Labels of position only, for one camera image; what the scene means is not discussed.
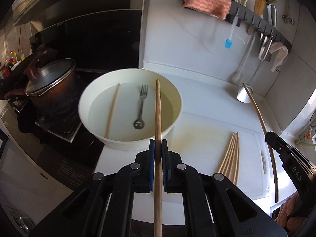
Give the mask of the person's right hand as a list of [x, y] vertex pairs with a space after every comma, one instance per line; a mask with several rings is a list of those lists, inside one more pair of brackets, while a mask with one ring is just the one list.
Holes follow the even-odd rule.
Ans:
[[297, 232], [307, 220], [305, 217], [296, 217], [293, 215], [298, 198], [299, 194], [296, 192], [294, 196], [287, 199], [281, 206], [278, 217], [275, 220], [276, 223], [281, 227], [286, 227], [290, 232]]

